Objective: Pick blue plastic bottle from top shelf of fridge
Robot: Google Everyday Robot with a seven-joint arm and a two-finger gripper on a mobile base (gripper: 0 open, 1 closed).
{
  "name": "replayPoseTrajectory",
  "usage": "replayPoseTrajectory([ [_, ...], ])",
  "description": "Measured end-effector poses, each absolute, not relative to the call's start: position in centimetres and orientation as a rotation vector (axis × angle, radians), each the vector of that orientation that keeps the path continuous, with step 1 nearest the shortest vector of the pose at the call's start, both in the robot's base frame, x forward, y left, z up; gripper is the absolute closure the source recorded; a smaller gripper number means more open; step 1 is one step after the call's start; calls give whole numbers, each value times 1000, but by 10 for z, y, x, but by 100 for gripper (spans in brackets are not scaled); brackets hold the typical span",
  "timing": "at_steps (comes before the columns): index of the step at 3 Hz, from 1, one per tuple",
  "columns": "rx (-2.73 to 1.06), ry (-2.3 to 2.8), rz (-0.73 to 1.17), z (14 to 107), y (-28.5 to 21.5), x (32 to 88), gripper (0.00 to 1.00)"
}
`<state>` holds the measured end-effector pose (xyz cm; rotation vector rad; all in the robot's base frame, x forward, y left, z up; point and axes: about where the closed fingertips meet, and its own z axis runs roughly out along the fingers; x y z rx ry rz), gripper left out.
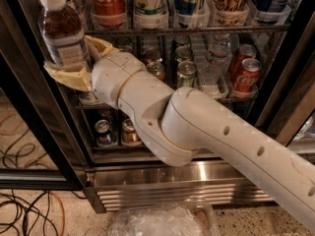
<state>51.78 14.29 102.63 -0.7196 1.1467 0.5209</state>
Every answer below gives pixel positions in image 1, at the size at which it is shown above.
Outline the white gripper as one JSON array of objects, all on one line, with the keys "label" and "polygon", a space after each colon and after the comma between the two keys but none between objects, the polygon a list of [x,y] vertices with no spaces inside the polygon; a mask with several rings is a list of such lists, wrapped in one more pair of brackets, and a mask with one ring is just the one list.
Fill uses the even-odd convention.
[{"label": "white gripper", "polygon": [[56,65],[45,61],[43,67],[57,83],[79,91],[91,91],[93,86],[100,101],[117,107],[121,88],[145,65],[130,52],[117,52],[108,41],[90,35],[85,35],[85,40],[90,56],[96,61],[92,72],[86,62]]}]

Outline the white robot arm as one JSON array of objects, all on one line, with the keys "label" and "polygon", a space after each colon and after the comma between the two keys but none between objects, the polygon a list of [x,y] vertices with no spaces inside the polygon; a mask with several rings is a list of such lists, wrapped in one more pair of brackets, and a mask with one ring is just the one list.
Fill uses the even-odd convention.
[{"label": "white robot arm", "polygon": [[147,148],[170,166],[188,164],[204,148],[228,162],[310,231],[315,231],[315,166],[195,88],[172,89],[143,62],[95,37],[95,59],[44,68],[56,82],[91,91],[122,110]]}]

